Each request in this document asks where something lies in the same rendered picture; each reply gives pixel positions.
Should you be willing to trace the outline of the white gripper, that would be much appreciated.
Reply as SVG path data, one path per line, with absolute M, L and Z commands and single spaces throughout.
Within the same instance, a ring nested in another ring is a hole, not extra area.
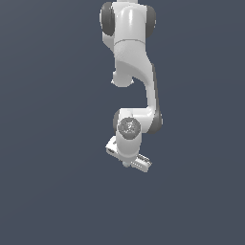
M 142 172 L 148 172 L 148 169 L 151 167 L 152 163 L 150 162 L 150 160 L 148 158 L 146 158 L 144 155 L 142 154 L 138 154 L 136 159 L 133 162 L 127 163 L 124 162 L 119 154 L 118 154 L 118 150 L 117 150 L 117 143 L 116 143 L 116 137 L 113 136 L 109 142 L 107 143 L 107 145 L 105 146 L 106 152 L 117 158 L 119 161 L 122 162 L 124 167 L 134 167 Z

